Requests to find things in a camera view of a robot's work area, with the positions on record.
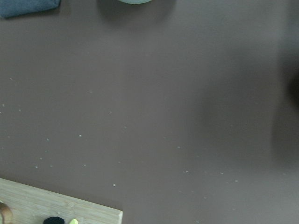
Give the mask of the bread slice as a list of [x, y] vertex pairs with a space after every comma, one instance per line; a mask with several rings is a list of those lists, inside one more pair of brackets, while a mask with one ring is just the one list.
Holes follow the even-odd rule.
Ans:
[[0, 202], [0, 223], [11, 224], [13, 221], [13, 214], [10, 208], [3, 202]]

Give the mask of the grey folded cloth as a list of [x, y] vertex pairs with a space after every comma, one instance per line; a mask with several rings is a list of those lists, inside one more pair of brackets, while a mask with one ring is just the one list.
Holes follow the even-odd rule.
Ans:
[[43, 12], [59, 7], [60, 0], [1, 0], [0, 17], [10, 18], [23, 14]]

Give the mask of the green ceramic bowl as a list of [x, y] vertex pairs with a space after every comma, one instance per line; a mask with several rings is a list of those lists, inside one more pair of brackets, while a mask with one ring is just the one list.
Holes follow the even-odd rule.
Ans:
[[150, 2], [151, 0], [119, 0], [120, 2], [127, 3], [127, 4], [144, 4]]

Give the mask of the yellow handled knife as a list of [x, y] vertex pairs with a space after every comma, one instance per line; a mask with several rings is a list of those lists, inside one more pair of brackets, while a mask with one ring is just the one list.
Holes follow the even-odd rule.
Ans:
[[[66, 222], [61, 217], [48, 217], [43, 221], [43, 224], [66, 224]], [[78, 224], [78, 220], [73, 218], [68, 224]]]

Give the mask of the wooden cutting board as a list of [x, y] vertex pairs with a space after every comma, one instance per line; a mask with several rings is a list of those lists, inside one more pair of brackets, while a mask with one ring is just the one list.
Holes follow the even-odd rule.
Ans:
[[48, 217], [66, 223], [75, 218], [80, 224], [121, 224], [123, 218], [121, 210], [2, 178], [0, 202], [10, 208], [12, 224], [42, 224]]

